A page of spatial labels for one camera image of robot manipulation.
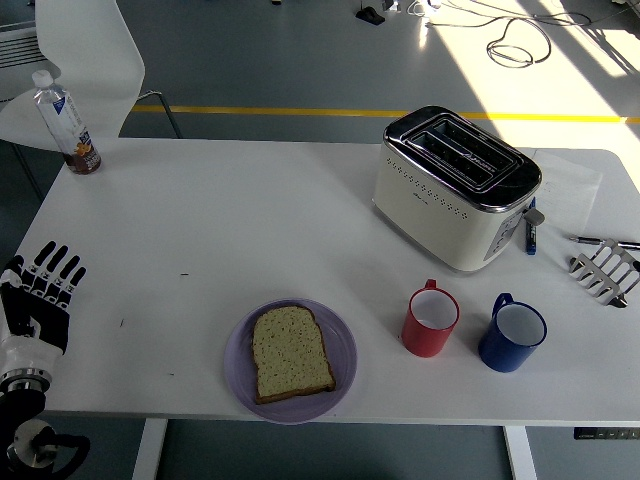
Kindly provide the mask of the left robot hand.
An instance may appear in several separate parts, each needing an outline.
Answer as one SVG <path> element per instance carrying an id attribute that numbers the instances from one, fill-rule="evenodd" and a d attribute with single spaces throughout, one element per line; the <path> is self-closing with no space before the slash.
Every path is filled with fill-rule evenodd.
<path id="1" fill-rule="evenodd" d="M 69 247 L 48 242 L 31 261 L 17 255 L 1 274 L 5 369 L 53 371 L 69 341 L 72 295 L 86 274 Z"/>

